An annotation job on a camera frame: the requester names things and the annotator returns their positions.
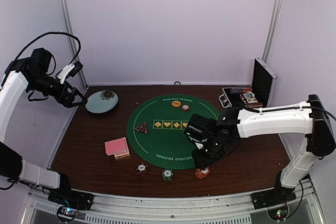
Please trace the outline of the orange chip stack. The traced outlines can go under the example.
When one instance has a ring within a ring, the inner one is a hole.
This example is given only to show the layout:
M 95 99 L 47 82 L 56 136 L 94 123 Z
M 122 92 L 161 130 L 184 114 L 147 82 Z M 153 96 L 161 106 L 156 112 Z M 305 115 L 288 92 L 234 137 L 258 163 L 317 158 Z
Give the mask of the orange chip stack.
M 197 168 L 196 171 L 195 171 L 195 176 L 197 178 L 205 178 L 208 174 L 210 173 L 210 169 L 209 167 L 206 167 L 206 168 Z

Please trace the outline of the red chips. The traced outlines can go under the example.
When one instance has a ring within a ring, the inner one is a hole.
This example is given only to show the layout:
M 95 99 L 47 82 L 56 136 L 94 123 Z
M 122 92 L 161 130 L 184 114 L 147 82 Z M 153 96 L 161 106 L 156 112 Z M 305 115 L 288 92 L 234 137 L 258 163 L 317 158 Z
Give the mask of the red chips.
M 190 106 L 187 105 L 187 104 L 184 104 L 184 105 L 181 106 L 181 109 L 182 109 L 183 111 L 188 111 L 188 110 L 190 109 Z

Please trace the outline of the orange big blind button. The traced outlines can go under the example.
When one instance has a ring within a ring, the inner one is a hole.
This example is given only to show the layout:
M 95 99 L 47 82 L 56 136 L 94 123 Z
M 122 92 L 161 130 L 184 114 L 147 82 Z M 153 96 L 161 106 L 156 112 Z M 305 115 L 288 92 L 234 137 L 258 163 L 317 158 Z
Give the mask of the orange big blind button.
M 178 100 L 174 100 L 174 101 L 172 102 L 172 106 L 175 107 L 175 108 L 178 108 L 178 107 L 181 106 L 181 102 L 178 101 Z

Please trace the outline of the triangular black red dealer button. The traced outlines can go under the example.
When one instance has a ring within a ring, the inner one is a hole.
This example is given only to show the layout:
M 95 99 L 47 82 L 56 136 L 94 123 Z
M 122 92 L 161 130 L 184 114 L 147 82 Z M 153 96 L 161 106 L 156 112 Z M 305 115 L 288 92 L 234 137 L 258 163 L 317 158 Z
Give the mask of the triangular black red dealer button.
M 145 122 L 140 124 L 139 126 L 137 126 L 134 130 L 136 132 L 141 132 L 141 133 L 144 133 L 144 134 L 148 133 L 147 124 Z

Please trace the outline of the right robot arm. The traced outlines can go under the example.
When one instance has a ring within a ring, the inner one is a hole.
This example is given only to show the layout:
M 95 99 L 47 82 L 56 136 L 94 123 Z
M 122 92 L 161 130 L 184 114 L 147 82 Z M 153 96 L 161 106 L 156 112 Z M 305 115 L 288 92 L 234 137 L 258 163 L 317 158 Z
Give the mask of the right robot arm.
M 316 94 L 297 104 L 250 109 L 223 109 L 217 120 L 193 114 L 184 130 L 196 145 L 192 151 L 195 166 L 205 169 L 229 155 L 243 138 L 257 135 L 300 133 L 304 135 L 300 151 L 280 172 L 280 182 L 269 192 L 272 203 L 279 204 L 289 196 L 289 188 L 305 177 L 319 158 L 335 150 L 330 120 L 334 115 L 325 110 Z

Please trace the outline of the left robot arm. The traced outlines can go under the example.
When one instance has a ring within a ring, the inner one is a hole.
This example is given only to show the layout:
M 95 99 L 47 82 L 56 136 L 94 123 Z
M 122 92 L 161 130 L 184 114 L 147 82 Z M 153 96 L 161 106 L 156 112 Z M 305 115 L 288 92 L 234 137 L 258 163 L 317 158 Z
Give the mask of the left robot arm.
M 53 97 L 66 108 L 87 104 L 83 94 L 67 82 L 82 69 L 81 62 L 66 65 L 54 78 L 47 73 L 52 58 L 51 52 L 37 48 L 30 57 L 13 60 L 5 71 L 1 82 L 1 176 L 12 183 L 55 189 L 56 198 L 71 205 L 76 197 L 67 175 L 27 162 L 5 144 L 8 123 L 23 92 L 41 92 L 45 99 Z

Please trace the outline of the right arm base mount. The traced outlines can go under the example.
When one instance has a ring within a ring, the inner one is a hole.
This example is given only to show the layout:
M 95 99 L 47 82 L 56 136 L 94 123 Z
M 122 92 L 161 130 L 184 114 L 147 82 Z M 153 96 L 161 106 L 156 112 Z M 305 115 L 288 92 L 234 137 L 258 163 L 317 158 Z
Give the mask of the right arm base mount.
M 270 189 L 251 194 L 251 199 L 254 209 L 262 209 L 295 200 L 296 194 L 292 191 Z

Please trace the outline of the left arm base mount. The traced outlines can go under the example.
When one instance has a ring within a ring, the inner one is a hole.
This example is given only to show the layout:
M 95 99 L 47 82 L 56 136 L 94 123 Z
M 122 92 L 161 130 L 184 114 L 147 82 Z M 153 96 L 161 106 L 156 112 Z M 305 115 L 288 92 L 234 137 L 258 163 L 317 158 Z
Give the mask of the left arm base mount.
M 90 210 L 93 203 L 93 194 L 71 190 L 70 194 L 58 190 L 49 190 L 48 200 L 59 205 L 68 206 L 76 210 Z

